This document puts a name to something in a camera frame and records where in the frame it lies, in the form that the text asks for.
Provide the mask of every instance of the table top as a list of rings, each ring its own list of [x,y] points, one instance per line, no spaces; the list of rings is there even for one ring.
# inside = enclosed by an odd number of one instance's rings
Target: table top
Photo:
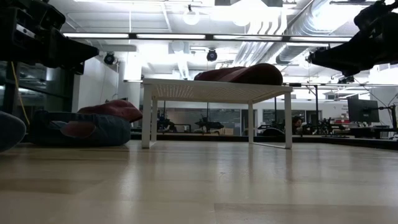
[[[209,103],[258,103],[293,91],[290,86],[156,78],[145,78],[143,84],[154,86],[152,97],[158,100]]]

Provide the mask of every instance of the computer monitor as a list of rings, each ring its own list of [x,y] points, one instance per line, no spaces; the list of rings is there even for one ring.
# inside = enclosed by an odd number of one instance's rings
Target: computer monitor
[[[348,99],[348,114],[351,122],[380,122],[377,101]]]

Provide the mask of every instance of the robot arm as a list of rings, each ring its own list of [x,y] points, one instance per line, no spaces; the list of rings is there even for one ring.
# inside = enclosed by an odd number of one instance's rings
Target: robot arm
[[[392,12],[397,7],[398,1],[386,5],[383,0],[363,9],[354,18],[359,32],[349,42],[317,49],[308,62],[341,71],[346,77],[377,64],[398,63],[398,14]]]

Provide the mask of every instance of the security camera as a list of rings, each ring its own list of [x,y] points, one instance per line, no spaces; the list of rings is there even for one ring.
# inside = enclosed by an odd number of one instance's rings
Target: security camera
[[[217,53],[215,49],[210,49],[209,52],[207,53],[207,61],[209,62],[214,62],[217,60]]]
[[[114,52],[107,52],[104,57],[104,62],[107,65],[114,65],[118,62],[118,59],[114,57]]]

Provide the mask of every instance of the yellow cable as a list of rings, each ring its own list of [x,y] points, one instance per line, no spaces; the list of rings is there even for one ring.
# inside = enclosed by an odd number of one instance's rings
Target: yellow cable
[[[24,103],[22,102],[22,97],[21,97],[21,95],[19,94],[19,85],[18,85],[17,74],[15,73],[14,62],[11,62],[11,65],[12,65],[12,73],[14,74],[14,79],[15,79],[15,86],[17,87],[17,90],[18,90],[19,102],[21,103],[22,110],[23,110],[23,112],[24,112],[24,115],[25,115],[25,119],[26,119],[26,121],[27,121],[27,124],[30,125],[29,118],[28,118],[27,115],[26,115]]]

